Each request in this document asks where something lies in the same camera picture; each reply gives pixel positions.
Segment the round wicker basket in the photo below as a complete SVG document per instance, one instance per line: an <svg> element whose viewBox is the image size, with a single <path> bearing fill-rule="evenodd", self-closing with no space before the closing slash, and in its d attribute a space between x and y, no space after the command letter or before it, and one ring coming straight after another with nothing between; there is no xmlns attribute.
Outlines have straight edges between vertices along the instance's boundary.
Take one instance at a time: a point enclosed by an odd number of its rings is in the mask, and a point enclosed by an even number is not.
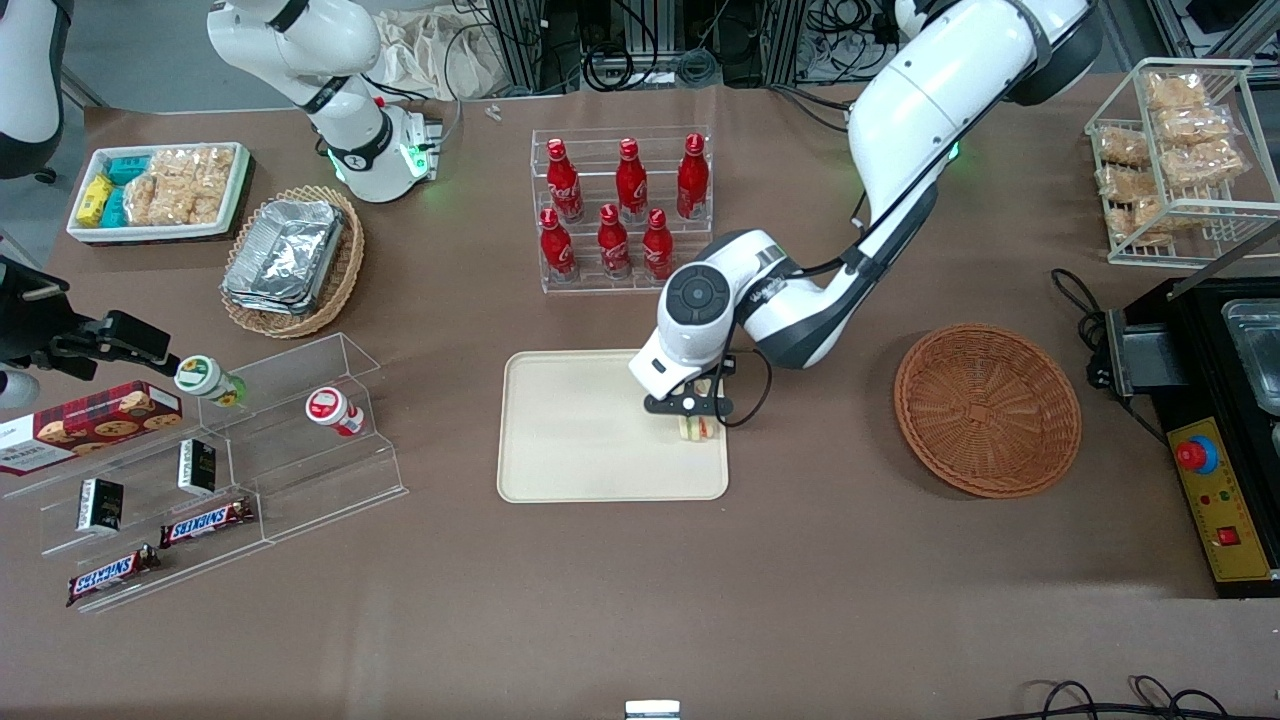
<svg viewBox="0 0 1280 720"><path fill-rule="evenodd" d="M328 187L306 186L285 190L273 200L300 200L303 202L321 200L342 208L342 211L346 214L342 234L338 238L339 245L334 251L333 264L329 265L329 277L325 278L324 288L320 291L320 302L314 313L308 315L284 315L250 310L236 305L227 296L223 296L223 306L227 307L227 313L230 314L232 320L237 325L268 337L289 340L311 334L338 316L342 306L351 297L351 291L356 287L360 263L365 259L365 232L360 227L360 218L356 215L356 209L352 208L351 201ZM236 236L236 243L232 246L230 256L227 259L228 268L236 261L236 255L244 246L244 236L248 234L248 228L253 225L253 222L257 220L259 214L265 206L266 202L260 205L257 210L253 210L248 220L241 225L241 231Z"/></svg>
<svg viewBox="0 0 1280 720"><path fill-rule="evenodd" d="M982 497L1056 483L1080 447L1071 383L1027 338L983 324L923 337L893 383L897 423L925 466Z"/></svg>

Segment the red emergency stop button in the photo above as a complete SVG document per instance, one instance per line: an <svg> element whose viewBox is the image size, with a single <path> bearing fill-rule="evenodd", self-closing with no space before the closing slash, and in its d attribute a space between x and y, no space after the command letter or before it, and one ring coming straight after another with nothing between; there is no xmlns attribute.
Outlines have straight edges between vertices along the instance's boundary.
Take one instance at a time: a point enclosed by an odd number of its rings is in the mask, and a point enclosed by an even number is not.
<svg viewBox="0 0 1280 720"><path fill-rule="evenodd" d="M1219 528L1217 544L1240 544L1240 533L1234 527Z"/></svg>
<svg viewBox="0 0 1280 720"><path fill-rule="evenodd" d="M1192 436L1178 443L1174 459L1184 470L1207 475L1217 469L1217 447L1204 436Z"/></svg>

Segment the white tray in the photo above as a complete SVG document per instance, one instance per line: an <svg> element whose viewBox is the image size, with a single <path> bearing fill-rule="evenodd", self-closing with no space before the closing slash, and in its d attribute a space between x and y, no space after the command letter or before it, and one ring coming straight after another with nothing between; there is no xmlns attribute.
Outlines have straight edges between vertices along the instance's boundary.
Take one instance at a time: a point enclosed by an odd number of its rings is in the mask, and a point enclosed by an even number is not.
<svg viewBox="0 0 1280 720"><path fill-rule="evenodd" d="M84 191L108 160L115 158L128 158L132 155L151 155L156 150L165 147L178 147L193 150L204 145L229 145L236 149L236 159L232 160L232 174L227 179L227 190L223 191L223 205L218 211L218 220L201 223L198 225L142 225L125 228L86 228L76 222L76 209L84 200ZM79 190L76 191L76 202L72 204L70 214L67 217L67 234L86 245L132 245L145 242L182 242L184 240L223 234L232 227L236 219L236 209L239 205L241 190L244 186L244 176L248 173L248 149L239 142L193 142L187 145L137 145L133 147L104 147L95 150L88 159L88 168L84 170L84 179L81 181Z"/></svg>
<svg viewBox="0 0 1280 720"><path fill-rule="evenodd" d="M507 361L498 495L507 502L716 500L728 488L724 428L680 439L644 410L635 350L517 352Z"/></svg>

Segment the red-capped bottle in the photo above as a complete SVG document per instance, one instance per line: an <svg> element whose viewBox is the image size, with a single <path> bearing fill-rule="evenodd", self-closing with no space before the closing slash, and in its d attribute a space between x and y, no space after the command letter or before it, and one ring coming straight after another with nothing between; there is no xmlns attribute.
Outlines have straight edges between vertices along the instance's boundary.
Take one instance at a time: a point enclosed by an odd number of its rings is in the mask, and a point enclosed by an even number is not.
<svg viewBox="0 0 1280 720"><path fill-rule="evenodd" d="M712 172L707 167L707 138L694 132L685 138L685 159L676 172L676 213L686 220L707 218L707 188Z"/></svg>
<svg viewBox="0 0 1280 720"><path fill-rule="evenodd" d="M600 243L600 260L604 274L621 281L631 277L631 258L627 255L627 228L618 222L618 206L605 202L600 208L600 232L595 236Z"/></svg>
<svg viewBox="0 0 1280 720"><path fill-rule="evenodd" d="M564 150L564 141L552 138L547 141L547 156L552 164L547 168L547 184L552 188L552 202L566 223L576 223L582 219L582 183L577 177L577 168L568 159Z"/></svg>
<svg viewBox="0 0 1280 720"><path fill-rule="evenodd" d="M634 137L623 137L618 142L618 205L622 209L622 222L628 225L640 224L649 209L649 176L640 164L640 143Z"/></svg>
<svg viewBox="0 0 1280 720"><path fill-rule="evenodd" d="M671 277L675 242L667 229L667 214L662 208L649 210L649 229L644 231L644 269L649 278L666 282Z"/></svg>
<svg viewBox="0 0 1280 720"><path fill-rule="evenodd" d="M538 218L543 227L543 258L553 283L571 283L577 279L577 263L573 260L573 242L568 231L559 224L556 210L547 208Z"/></svg>

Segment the brown tabletop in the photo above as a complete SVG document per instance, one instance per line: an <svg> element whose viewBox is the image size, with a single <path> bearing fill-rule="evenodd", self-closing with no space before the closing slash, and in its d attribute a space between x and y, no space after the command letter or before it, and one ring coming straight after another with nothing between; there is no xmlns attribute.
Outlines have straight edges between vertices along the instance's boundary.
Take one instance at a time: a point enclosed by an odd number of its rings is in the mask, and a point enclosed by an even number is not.
<svg viewBox="0 0 1280 720"><path fill-rule="evenodd" d="M717 228L764 227L801 264L851 240L845 137L763 91L502 101L500 124L467 106L439 181L358 205L369 251L330 328L385 366L379 427L411 493L97 616L63 607L68 569L41 561L35 514L0 503L0 714L603 719L672 697L687 717L965 719L1030 707L1038 679L1130 701L1134 673L1280 714L1280 606L1210 600L1167 451L1084 383L1076 311L1050 284L1066 266L1123 305L1162 278L1100 259L1080 131L1117 82L997 108L831 355L780 372L731 432L728 492L649 505L517 506L494 489L507 359L636 347L654 324L652 295L541 293L530 132L710 124ZM337 184L298 111L88 119L90 147L246 143L251 206ZM289 343L225 318L227 247L60 237L50 270L81 313L127 309L175 352L237 366ZM964 497L899 434L899 360L959 322L1024 333L1076 387L1080 455L1043 495ZM134 377L104 366L92 387ZM42 379L47 404L90 388ZM736 380L744 400L758 380Z"/></svg>

